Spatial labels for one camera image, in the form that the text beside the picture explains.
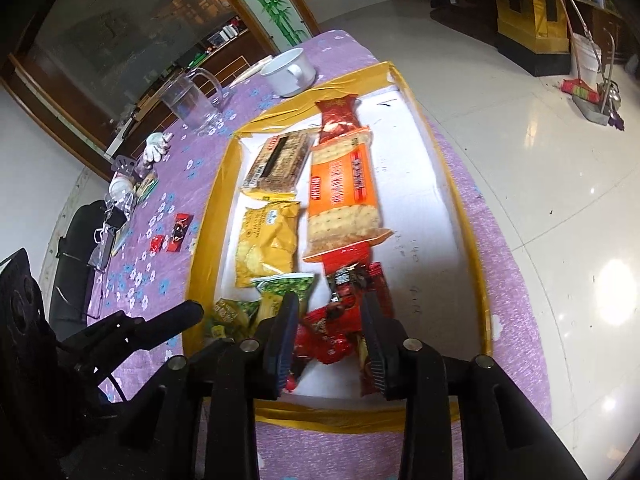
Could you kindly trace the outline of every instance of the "glass handle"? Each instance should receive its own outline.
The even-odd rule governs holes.
[[[192,80],[197,75],[203,75],[204,77],[206,77],[209,81],[211,81],[213,88],[216,89],[215,94],[213,94],[212,98],[210,99],[211,103],[213,105],[222,104],[222,85],[220,84],[220,81],[218,81],[216,76],[209,72],[209,70],[204,70],[203,68],[192,68],[187,72],[187,77]]]

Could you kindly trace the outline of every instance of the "purple tablecloth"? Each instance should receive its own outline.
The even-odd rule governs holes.
[[[349,34],[333,30],[303,44],[318,69],[316,83],[377,63],[369,50]],[[233,131],[281,99],[259,75],[229,90],[216,129],[197,137],[175,123],[170,154],[156,164],[159,183],[133,213],[131,234],[111,261],[105,276],[97,276],[89,313],[105,317],[117,310],[145,319],[180,303],[191,254],[218,165]],[[436,140],[451,170],[473,226],[494,321],[494,358],[547,419],[550,393],[538,327],[524,280],[484,198],[460,158],[445,138]],[[179,212],[193,222],[178,253],[149,253],[149,241],[169,234]],[[114,373],[128,398],[173,354],[182,352],[180,336],[150,352],[133,354]],[[110,400],[118,400],[107,383]],[[402,435],[395,433],[323,434],[257,424],[262,480],[395,478]],[[454,478],[462,478],[460,425],[453,426]]]

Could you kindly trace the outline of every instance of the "metal screw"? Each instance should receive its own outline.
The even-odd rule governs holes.
[[[245,339],[240,343],[240,349],[243,352],[255,352],[259,346],[260,343],[258,343],[255,339]]]
[[[405,339],[404,341],[402,341],[402,346],[404,346],[407,350],[417,352],[420,348],[422,348],[422,342],[419,339],[410,337],[409,339]]]
[[[169,370],[181,370],[186,366],[186,364],[187,358],[184,355],[175,355],[169,359],[167,366],[169,367]]]
[[[476,364],[481,368],[491,368],[495,365],[495,361],[491,359],[488,355],[479,355],[476,357]]]

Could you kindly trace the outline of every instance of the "glass pitcher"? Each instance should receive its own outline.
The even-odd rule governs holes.
[[[209,79],[216,89],[211,99],[193,82],[197,75]],[[193,68],[165,83],[160,98],[184,124],[201,135],[212,128],[212,122],[222,107],[222,86],[211,72]]]

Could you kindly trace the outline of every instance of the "white mug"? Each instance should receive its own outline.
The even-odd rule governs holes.
[[[274,57],[260,70],[273,91],[282,97],[292,97],[309,88],[316,79],[316,69],[309,63],[302,48],[292,48]]]

